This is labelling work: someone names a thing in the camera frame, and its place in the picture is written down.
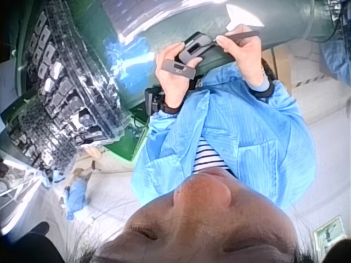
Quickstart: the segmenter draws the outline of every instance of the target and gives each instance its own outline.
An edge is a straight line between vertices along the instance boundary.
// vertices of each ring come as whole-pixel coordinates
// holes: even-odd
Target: sleeve
[[[274,81],[273,84],[274,92],[267,98],[267,103],[285,115],[299,117],[302,120],[297,101],[289,95],[285,86],[280,81]]]
[[[290,120],[290,133],[285,156],[278,167],[280,195],[277,204],[287,209],[299,200],[316,176],[316,153],[313,137],[305,124],[297,101],[284,85],[274,81],[275,90],[267,103]]]
[[[163,142],[176,119],[177,115],[169,115],[162,111],[150,118],[150,134],[138,157],[131,181],[132,189],[142,205],[158,196],[146,166],[159,158]]]

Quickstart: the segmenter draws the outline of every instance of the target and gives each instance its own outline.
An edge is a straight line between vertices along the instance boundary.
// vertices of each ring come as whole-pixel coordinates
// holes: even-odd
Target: blue uniform
[[[274,84],[272,96],[258,100],[230,63],[209,72],[177,115],[154,114],[132,177],[141,204],[192,175],[200,137],[240,181],[281,208],[298,200],[315,178],[314,143],[296,100]]]

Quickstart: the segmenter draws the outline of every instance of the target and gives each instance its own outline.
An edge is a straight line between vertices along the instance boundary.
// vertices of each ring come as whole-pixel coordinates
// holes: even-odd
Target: eye
[[[150,230],[149,228],[142,227],[142,226],[132,226],[131,229],[143,235],[149,240],[155,241],[158,239],[158,236],[154,233],[154,231]]]

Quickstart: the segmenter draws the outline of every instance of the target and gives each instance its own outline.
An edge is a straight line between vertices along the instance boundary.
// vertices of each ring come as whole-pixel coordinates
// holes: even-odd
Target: striped shirt
[[[229,167],[219,156],[218,152],[216,152],[203,137],[200,137],[195,156],[193,173],[197,174],[202,169],[209,167],[221,167],[225,170],[229,170]]]

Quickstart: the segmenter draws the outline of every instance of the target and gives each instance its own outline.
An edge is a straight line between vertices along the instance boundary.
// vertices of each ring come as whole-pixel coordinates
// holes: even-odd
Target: white wall
[[[350,120],[346,108],[310,125],[318,160],[316,180],[288,211],[300,240],[336,216],[350,234]]]

